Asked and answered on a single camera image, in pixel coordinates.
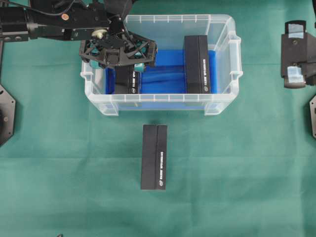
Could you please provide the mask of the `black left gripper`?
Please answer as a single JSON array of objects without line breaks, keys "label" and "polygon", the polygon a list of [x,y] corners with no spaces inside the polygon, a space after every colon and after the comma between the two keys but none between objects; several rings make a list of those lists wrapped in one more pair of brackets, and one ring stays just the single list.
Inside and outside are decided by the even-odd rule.
[{"label": "black left gripper", "polygon": [[155,41],[133,32],[110,34],[98,29],[80,43],[79,56],[94,69],[134,65],[134,71],[142,73],[145,65],[155,63],[157,51]]}]

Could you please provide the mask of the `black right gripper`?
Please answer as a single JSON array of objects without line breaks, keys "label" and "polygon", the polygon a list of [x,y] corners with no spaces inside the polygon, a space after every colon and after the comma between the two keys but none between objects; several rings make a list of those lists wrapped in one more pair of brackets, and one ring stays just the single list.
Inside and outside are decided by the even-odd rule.
[{"label": "black right gripper", "polygon": [[306,21],[285,23],[281,37],[281,77],[285,88],[316,84],[316,38],[306,33]]}]

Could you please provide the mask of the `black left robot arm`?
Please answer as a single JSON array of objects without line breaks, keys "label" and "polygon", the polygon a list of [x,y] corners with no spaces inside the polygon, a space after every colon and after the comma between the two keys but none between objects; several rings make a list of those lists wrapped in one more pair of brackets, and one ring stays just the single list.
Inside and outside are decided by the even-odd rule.
[{"label": "black left robot arm", "polygon": [[155,41],[127,29],[124,21],[133,0],[31,0],[28,5],[0,2],[0,39],[21,42],[38,38],[80,41],[79,56],[101,68],[153,67]]}]

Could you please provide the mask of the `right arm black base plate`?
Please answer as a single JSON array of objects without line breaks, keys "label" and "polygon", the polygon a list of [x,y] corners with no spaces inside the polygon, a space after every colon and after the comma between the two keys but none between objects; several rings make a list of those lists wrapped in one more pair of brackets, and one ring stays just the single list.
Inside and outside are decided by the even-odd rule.
[{"label": "right arm black base plate", "polygon": [[316,138],[316,96],[314,96],[310,102],[310,115],[311,115],[311,125],[312,125],[312,135]]}]

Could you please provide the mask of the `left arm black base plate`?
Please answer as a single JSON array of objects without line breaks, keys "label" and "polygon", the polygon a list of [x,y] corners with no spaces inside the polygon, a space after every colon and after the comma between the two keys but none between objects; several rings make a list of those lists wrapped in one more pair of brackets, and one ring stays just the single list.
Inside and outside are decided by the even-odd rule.
[{"label": "left arm black base plate", "polygon": [[0,145],[14,134],[15,99],[0,85]]}]

